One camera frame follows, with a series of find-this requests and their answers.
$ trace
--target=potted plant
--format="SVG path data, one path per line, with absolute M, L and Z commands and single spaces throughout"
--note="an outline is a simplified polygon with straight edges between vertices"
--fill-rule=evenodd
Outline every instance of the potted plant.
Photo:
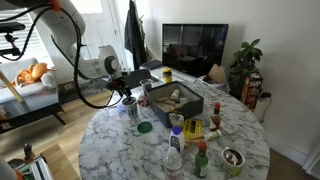
M 230 73 L 228 76 L 228 83 L 230 86 L 230 94 L 240 99 L 244 80 L 253 72 L 258 72 L 256 62 L 260 61 L 262 51 L 255 46 L 260 42 L 260 39 L 254 40 L 252 43 L 243 42 L 241 50 L 233 54 L 233 61 L 230 64 Z

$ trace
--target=black cable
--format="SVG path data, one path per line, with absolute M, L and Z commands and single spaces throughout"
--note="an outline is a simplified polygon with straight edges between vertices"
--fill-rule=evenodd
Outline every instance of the black cable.
M 87 106 L 91 107 L 91 108 L 94 108 L 94 109 L 103 109 L 103 108 L 106 108 L 106 107 L 111 107 L 111 106 L 114 106 L 115 104 L 117 104 L 121 99 L 122 99 L 122 96 L 120 96 L 120 99 L 108 106 L 108 104 L 106 105 L 103 105 L 103 106 L 96 106 L 96 105 L 93 105 L 91 103 L 89 103 L 86 98 L 82 95 L 81 93 L 81 90 L 79 88 L 79 82 L 78 82 L 78 67 L 79 67 L 79 60 L 80 60 L 80 48 L 81 48 L 81 32 L 80 32 L 80 28 L 79 26 L 76 24 L 76 22 L 73 20 L 72 16 L 66 11 L 64 10 L 63 8 L 61 8 L 61 11 L 64 12 L 68 17 L 69 19 L 71 20 L 74 28 L 75 28 L 75 31 L 76 31 L 76 35 L 77 35 L 77 42 L 76 42 L 76 45 L 77 45 L 77 48 L 76 48 L 76 57 L 75 57 L 75 62 L 74 62 L 74 73 L 73 73 L 73 81 L 75 83 L 75 87 L 76 87 L 76 91 L 80 97 L 80 99 L 82 100 L 83 103 L 85 103 Z
M 14 19 L 17 19 L 33 10 L 36 10 L 36 9 L 39 9 L 39 8 L 42 8 L 42 7 L 53 7 L 52 4 L 42 4 L 42 5 L 39 5 L 39 6 L 35 6 L 35 7 L 32 7 L 32 8 L 29 8 L 27 9 L 26 11 L 23 11 L 21 12 L 20 14 L 17 14 L 15 16 L 12 16 L 12 17 L 9 17 L 7 19 L 0 19 L 0 22 L 7 22 L 7 21 L 11 21 L 11 20 L 14 20 Z
M 260 119 L 260 123 L 263 123 L 263 122 L 264 122 L 264 116 L 266 115 L 267 109 L 271 106 L 271 103 L 272 103 L 272 98 L 270 97 L 270 103 L 269 103 L 269 105 L 264 109 L 262 118 Z
M 0 54 L 0 56 L 1 56 L 2 58 L 4 58 L 4 59 L 9 60 L 9 61 L 17 61 L 17 60 L 21 59 L 21 57 L 24 55 L 24 53 L 25 53 L 25 51 L 26 51 L 26 49 L 27 49 L 29 40 L 30 40 L 31 35 L 32 35 L 32 32 L 33 32 L 33 29 L 34 29 L 34 27 L 36 26 L 38 20 L 40 19 L 40 17 L 42 16 L 42 14 L 44 14 L 45 12 L 47 12 L 47 11 L 50 10 L 50 9 L 53 9 L 53 6 L 52 6 L 52 7 L 49 7 L 49 8 L 45 8 L 44 10 L 40 11 L 40 13 L 39 13 L 39 14 L 36 16 L 36 18 L 34 19 L 32 25 L 31 25 L 31 27 L 30 27 L 29 33 L 28 33 L 28 35 L 27 35 L 26 41 L 25 41 L 25 43 L 24 43 L 22 52 L 20 53 L 19 57 L 14 58 L 14 59 L 10 59 L 10 58 L 8 58 L 8 57 L 5 57 L 5 56 L 2 55 L 2 54 Z
M 112 90 L 111 95 L 110 95 L 110 98 L 109 98 L 108 102 L 107 102 L 105 105 L 108 105 L 108 104 L 110 103 L 110 101 L 111 101 L 111 99 L 112 99 L 112 96 L 113 96 L 113 93 L 114 93 L 114 90 Z

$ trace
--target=red cap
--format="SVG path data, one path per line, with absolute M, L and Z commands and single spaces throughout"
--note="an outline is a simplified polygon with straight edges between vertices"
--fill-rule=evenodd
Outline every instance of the red cap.
M 207 143 L 205 141 L 200 141 L 199 148 L 200 149 L 207 149 Z
M 220 109 L 220 103 L 219 103 L 219 102 L 216 102 L 216 103 L 214 104 L 214 107 L 217 108 L 217 109 Z

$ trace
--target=yellow bottle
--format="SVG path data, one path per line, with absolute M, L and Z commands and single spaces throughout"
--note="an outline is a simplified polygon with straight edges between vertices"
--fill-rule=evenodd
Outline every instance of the yellow bottle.
M 163 80 L 165 83 L 171 83 L 172 82 L 172 72 L 170 68 L 164 68 L 163 69 Z

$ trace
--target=television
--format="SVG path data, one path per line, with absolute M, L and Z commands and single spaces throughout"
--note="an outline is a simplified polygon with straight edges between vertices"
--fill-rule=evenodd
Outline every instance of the television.
M 228 24 L 162 24 L 162 64 L 194 77 L 221 65 Z

